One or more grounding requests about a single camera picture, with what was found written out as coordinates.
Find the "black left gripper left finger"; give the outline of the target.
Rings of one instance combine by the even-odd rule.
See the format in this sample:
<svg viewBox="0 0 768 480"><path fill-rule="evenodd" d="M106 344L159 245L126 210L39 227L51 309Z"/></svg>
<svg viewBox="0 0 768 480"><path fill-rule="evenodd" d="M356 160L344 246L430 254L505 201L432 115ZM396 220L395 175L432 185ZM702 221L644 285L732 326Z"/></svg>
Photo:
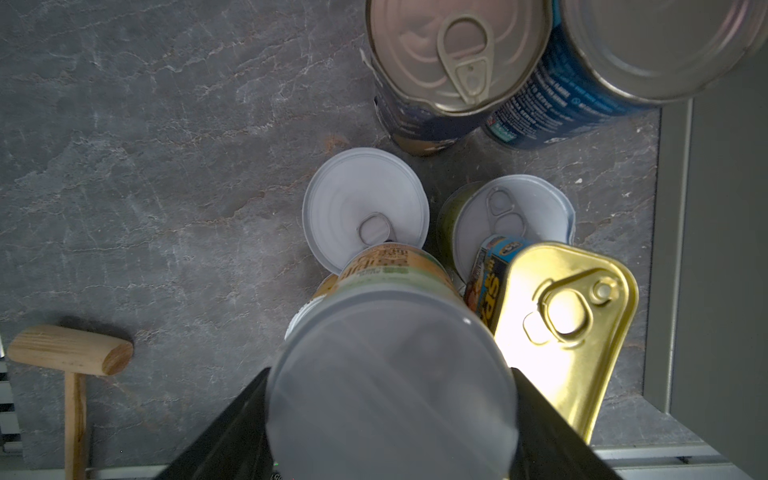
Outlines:
<svg viewBox="0 0 768 480"><path fill-rule="evenodd" d="M270 479L263 369L159 479Z"/></svg>

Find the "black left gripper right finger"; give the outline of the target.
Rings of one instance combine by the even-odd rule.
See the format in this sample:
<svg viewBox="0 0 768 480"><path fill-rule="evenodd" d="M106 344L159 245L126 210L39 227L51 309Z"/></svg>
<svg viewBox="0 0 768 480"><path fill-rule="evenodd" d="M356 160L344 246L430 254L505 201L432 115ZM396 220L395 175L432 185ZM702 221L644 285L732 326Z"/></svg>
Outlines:
<svg viewBox="0 0 768 480"><path fill-rule="evenodd" d="M620 479L520 370L511 372L518 394L519 429L511 480Z"/></svg>

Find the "orange green plastic-lid can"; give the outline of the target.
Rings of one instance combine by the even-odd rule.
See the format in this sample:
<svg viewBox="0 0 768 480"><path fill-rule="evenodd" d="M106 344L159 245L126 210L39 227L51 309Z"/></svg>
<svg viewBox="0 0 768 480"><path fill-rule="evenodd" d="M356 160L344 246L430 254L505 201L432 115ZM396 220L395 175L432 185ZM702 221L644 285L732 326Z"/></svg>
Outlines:
<svg viewBox="0 0 768 480"><path fill-rule="evenodd" d="M388 242L298 321L267 387L285 479L506 479L518 395L442 265Z"/></svg>

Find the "dark blue red label can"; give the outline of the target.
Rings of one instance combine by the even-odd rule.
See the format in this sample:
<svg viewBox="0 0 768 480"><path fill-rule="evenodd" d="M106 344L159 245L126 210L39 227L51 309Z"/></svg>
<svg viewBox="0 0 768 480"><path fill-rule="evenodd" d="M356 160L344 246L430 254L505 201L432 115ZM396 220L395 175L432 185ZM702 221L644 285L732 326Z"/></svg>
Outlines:
<svg viewBox="0 0 768 480"><path fill-rule="evenodd" d="M525 84L552 26L549 1L367 2L381 125L414 156L453 146Z"/></svg>

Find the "blue label tin can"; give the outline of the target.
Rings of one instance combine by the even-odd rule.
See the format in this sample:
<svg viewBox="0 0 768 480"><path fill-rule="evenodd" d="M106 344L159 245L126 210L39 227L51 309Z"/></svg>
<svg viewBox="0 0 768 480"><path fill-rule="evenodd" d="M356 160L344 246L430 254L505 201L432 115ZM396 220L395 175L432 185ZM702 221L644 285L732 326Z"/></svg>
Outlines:
<svg viewBox="0 0 768 480"><path fill-rule="evenodd" d="M507 148L691 98L767 40L764 1L557 1L554 20L529 79L483 126Z"/></svg>

